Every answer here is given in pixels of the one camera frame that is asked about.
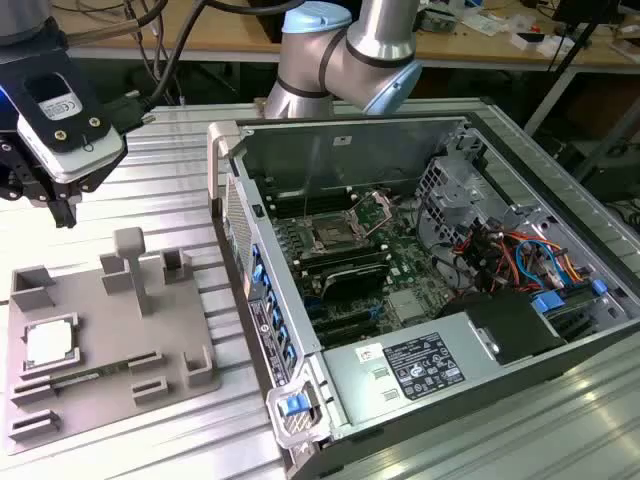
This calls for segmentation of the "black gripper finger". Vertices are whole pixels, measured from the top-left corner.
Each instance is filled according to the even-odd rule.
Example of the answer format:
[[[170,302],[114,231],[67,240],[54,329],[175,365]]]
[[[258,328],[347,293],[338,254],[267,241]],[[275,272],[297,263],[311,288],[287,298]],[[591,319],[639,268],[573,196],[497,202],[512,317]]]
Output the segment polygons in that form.
[[[65,207],[63,220],[64,227],[73,228],[76,225],[76,204],[82,200],[82,194],[94,192],[121,163],[127,154],[128,147],[125,146],[123,152],[120,153],[114,161],[71,184],[70,196],[63,203]]]
[[[38,201],[49,209],[57,228],[65,226],[65,205],[56,196],[53,183],[16,137],[1,138],[1,198]]]

